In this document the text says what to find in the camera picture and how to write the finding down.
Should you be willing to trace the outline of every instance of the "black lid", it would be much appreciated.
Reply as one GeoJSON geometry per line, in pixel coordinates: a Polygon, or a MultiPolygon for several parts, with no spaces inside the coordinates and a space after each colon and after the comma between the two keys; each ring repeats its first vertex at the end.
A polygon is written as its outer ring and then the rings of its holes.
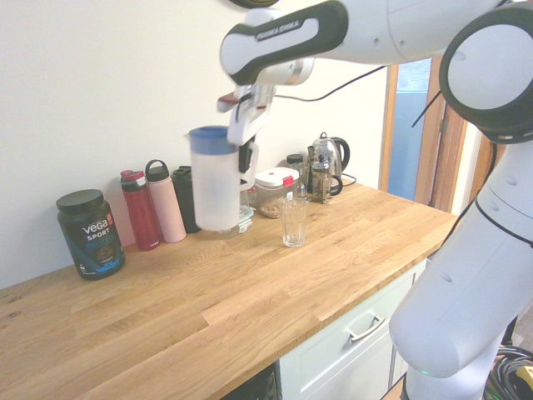
{"type": "Polygon", "coordinates": [[[287,164],[303,163],[303,156],[301,154],[289,154],[286,156],[287,164]]]}
{"type": "Polygon", "coordinates": [[[172,173],[172,180],[180,184],[192,184],[191,167],[179,167],[172,173]]]}
{"type": "Polygon", "coordinates": [[[145,174],[147,175],[148,182],[159,182],[163,179],[167,179],[170,176],[167,165],[161,160],[151,160],[147,164],[145,174]],[[161,166],[150,168],[153,163],[161,163],[161,166]]]}
{"type": "Polygon", "coordinates": [[[103,193],[97,189],[69,193],[56,201],[57,209],[63,213],[84,213],[103,204],[103,193]]]}

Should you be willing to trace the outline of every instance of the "cable bundle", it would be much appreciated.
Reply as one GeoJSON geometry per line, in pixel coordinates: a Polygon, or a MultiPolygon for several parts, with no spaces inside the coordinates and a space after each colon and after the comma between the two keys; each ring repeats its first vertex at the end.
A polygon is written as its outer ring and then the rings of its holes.
{"type": "Polygon", "coordinates": [[[519,347],[502,347],[487,382],[484,400],[531,400],[530,386],[516,376],[523,369],[533,367],[533,352],[519,347]]]}

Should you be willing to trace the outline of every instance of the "pink water bottle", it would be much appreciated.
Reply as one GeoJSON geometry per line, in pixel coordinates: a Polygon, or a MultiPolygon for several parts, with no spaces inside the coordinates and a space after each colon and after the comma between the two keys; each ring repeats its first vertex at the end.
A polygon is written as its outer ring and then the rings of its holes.
{"type": "Polygon", "coordinates": [[[167,243],[179,242],[185,238],[186,232],[167,165],[161,160],[151,160],[145,173],[163,239],[167,243]],[[151,167],[153,163],[160,163],[161,166],[151,167]]]}
{"type": "Polygon", "coordinates": [[[126,199],[127,212],[132,223],[133,236],[142,252],[159,245],[159,225],[148,195],[147,180],[143,171],[120,172],[122,192],[126,199]]]}

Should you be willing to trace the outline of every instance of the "white cabinet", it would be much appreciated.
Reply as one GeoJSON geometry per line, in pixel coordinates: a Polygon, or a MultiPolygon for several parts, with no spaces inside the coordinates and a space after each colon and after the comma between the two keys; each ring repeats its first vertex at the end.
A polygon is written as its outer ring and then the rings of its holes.
{"type": "Polygon", "coordinates": [[[280,358],[283,400],[379,400],[402,375],[389,320],[426,260],[280,358]]]}

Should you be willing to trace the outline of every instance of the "blue pitcher lid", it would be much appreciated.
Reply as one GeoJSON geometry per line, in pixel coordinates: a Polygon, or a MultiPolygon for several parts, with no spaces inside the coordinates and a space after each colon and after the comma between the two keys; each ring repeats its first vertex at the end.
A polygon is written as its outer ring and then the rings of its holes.
{"type": "Polygon", "coordinates": [[[195,153],[221,155],[238,151],[238,146],[227,141],[227,127],[197,127],[189,134],[191,135],[191,150],[195,153]]]}

